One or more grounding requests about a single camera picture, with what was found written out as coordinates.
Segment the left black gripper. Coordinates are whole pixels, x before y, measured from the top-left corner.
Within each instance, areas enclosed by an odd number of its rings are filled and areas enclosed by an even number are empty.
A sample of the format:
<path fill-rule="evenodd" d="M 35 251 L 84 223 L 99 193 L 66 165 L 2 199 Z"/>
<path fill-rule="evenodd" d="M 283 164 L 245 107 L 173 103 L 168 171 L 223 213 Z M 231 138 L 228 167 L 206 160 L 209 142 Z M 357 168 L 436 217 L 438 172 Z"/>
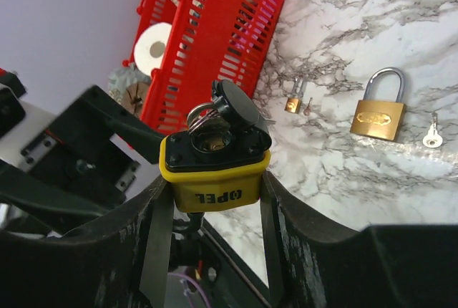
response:
<path fill-rule="evenodd" d="M 140 165 L 114 136 L 158 162 L 163 136 L 100 87 L 60 115 L 26 103 L 25 93 L 16 74 L 1 72 L 3 229 L 73 229 L 122 205 Z"/>

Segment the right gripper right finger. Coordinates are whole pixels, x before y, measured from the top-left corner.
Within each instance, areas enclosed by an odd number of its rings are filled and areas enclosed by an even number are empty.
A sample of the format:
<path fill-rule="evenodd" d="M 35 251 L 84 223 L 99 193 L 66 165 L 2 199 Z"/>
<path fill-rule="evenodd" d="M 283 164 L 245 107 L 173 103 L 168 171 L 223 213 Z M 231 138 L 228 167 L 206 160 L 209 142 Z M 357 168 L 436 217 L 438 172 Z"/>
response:
<path fill-rule="evenodd" d="M 273 307 L 455 307 L 455 225 L 343 226 L 270 172 L 260 212 Z"/>

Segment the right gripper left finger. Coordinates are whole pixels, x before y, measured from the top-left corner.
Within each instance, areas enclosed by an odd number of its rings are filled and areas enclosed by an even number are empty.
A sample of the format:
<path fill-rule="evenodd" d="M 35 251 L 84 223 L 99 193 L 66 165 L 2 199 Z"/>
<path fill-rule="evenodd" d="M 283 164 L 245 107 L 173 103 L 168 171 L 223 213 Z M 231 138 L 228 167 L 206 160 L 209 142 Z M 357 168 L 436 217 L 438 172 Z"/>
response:
<path fill-rule="evenodd" d="M 1 232 L 1 306 L 163 307 L 173 211 L 158 177 L 60 238 Z"/>

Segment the yellow black padlock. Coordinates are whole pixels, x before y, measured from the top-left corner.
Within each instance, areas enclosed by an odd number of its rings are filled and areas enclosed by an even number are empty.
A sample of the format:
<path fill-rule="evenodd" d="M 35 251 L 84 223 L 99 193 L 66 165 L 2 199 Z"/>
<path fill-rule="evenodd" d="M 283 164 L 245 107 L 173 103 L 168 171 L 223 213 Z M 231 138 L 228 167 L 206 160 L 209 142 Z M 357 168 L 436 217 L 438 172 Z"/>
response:
<path fill-rule="evenodd" d="M 160 144 L 161 176 L 184 213 L 226 211 L 257 202 L 270 159 L 268 123 L 230 80 L 214 81 L 211 100 L 194 107 L 187 130 Z"/>

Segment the large brass padlock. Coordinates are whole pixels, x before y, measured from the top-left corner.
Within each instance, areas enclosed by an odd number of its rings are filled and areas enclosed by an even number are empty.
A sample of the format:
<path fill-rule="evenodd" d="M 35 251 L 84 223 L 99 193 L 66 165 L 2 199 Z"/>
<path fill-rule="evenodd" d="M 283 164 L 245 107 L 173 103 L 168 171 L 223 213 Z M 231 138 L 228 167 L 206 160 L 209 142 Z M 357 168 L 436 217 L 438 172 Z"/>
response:
<path fill-rule="evenodd" d="M 395 74 L 399 79 L 395 101 L 370 100 L 369 95 L 375 81 L 388 74 Z M 406 112 L 406 105 L 401 101 L 405 83 L 404 73 L 395 67 L 375 72 L 366 84 L 363 98 L 358 101 L 350 133 L 395 142 Z"/>

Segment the small brass padlock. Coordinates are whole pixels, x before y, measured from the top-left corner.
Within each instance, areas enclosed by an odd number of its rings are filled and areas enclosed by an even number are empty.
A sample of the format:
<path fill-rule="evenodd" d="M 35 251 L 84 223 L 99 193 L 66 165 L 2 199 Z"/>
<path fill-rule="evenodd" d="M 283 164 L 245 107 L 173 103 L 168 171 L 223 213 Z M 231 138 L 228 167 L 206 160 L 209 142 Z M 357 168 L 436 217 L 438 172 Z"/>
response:
<path fill-rule="evenodd" d="M 286 101 L 286 105 L 284 109 L 286 112 L 298 114 L 300 107 L 301 107 L 305 88 L 306 88 L 305 78 L 296 77 L 294 79 L 291 93 L 288 96 L 288 99 Z"/>

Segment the small padlock key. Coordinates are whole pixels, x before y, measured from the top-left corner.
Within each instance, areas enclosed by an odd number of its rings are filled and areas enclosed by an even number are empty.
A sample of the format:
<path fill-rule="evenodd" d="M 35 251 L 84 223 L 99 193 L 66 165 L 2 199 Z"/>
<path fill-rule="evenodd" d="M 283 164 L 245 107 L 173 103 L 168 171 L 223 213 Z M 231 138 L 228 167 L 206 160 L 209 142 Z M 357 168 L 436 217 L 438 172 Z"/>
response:
<path fill-rule="evenodd" d="M 303 110 L 303 115 L 304 116 L 309 116 L 311 114 L 311 103 L 313 102 L 313 98 L 311 97 L 308 101 L 308 104 Z"/>

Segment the large padlock silver key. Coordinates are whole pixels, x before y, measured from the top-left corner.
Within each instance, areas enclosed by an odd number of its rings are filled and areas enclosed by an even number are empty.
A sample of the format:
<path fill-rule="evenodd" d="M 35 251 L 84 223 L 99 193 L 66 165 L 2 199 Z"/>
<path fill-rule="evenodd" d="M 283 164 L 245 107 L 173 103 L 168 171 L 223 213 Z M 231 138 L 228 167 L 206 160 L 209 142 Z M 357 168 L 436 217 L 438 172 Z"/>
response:
<path fill-rule="evenodd" d="M 443 143 L 443 138 L 437 130 L 437 114 L 435 112 L 432 113 L 432 123 L 422 142 L 427 148 L 438 148 Z"/>

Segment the brown round item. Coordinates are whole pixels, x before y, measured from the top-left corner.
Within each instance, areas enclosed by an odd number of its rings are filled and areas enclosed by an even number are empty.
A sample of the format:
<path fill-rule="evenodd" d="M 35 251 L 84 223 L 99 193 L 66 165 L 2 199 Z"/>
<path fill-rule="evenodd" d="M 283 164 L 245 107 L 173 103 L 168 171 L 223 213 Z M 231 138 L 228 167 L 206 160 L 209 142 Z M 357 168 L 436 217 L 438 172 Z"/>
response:
<path fill-rule="evenodd" d="M 136 82 L 127 87 L 121 99 L 121 105 L 135 117 L 142 113 L 143 105 L 149 90 L 150 84 Z"/>

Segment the red plastic basket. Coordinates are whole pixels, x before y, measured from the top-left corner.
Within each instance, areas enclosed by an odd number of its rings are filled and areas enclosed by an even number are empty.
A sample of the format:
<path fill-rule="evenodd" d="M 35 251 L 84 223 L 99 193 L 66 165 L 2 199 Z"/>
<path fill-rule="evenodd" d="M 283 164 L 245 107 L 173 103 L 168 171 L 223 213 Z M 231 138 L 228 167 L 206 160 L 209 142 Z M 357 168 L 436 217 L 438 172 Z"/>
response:
<path fill-rule="evenodd" d="M 184 130 L 187 114 L 210 100 L 216 80 L 252 95 L 285 0 L 141 0 L 130 63 L 163 55 L 147 68 L 151 84 L 141 121 L 164 134 Z"/>

